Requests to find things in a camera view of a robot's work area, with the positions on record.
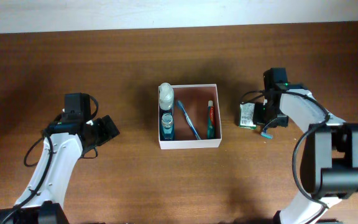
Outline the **blue mouthwash bottle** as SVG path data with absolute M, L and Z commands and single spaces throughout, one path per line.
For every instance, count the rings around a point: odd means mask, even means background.
M 175 138 L 174 133 L 174 120 L 171 113 L 164 113 L 160 120 L 160 132 L 164 141 L 173 141 Z

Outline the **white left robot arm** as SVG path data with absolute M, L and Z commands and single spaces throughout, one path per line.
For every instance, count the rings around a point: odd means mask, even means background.
M 75 164 L 118 135 L 108 115 L 52 121 L 42 131 L 44 146 L 32 178 L 12 208 L 0 209 L 0 223 L 68 223 L 63 204 Z

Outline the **blue white toothbrush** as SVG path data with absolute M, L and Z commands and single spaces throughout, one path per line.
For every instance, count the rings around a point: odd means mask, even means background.
M 188 123 L 188 125 L 189 125 L 190 129 L 192 130 L 193 134 L 195 135 L 196 139 L 201 140 L 201 137 L 198 134 L 194 124 L 192 123 L 191 118 L 189 117 L 188 113 L 186 112 L 184 104 L 180 100 L 176 100 L 176 104 L 177 104 L 178 108 L 180 110 L 182 110 L 182 112 L 183 112 L 183 114 L 185 116 L 186 122 Z

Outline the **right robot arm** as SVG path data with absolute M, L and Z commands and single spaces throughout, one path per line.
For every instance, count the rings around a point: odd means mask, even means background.
M 262 115 L 261 135 L 281 118 L 291 119 L 302 131 L 291 156 L 297 194 L 276 212 L 274 223 L 319 223 L 333 206 L 358 192 L 358 123 L 330 113 L 302 85 L 269 84 L 256 98 L 244 102 L 252 116 Z

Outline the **blue disposable razor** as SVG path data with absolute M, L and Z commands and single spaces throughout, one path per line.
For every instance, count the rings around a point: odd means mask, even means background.
M 277 127 L 277 118 L 272 119 L 271 121 L 269 121 L 263 128 L 262 131 L 260 133 L 260 135 L 264 138 L 267 139 L 273 139 L 273 136 L 271 134 L 269 134 L 267 131 L 269 128 L 276 128 Z

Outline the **green red toothpaste tube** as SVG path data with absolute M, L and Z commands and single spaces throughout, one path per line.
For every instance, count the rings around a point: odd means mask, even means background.
M 214 102 L 208 101 L 208 126 L 207 126 L 207 139 L 215 138 L 215 118 L 214 118 Z

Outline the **green white soap bar package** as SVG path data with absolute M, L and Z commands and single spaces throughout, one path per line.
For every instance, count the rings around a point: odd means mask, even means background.
M 247 129 L 255 129 L 257 126 L 253 122 L 254 117 L 254 103 L 246 103 L 239 105 L 239 127 Z

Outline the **clear foam soap pump bottle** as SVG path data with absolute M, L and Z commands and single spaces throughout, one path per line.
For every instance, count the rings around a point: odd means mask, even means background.
M 174 90 L 169 83 L 162 83 L 159 88 L 159 107 L 161 110 L 169 111 L 174 105 Z

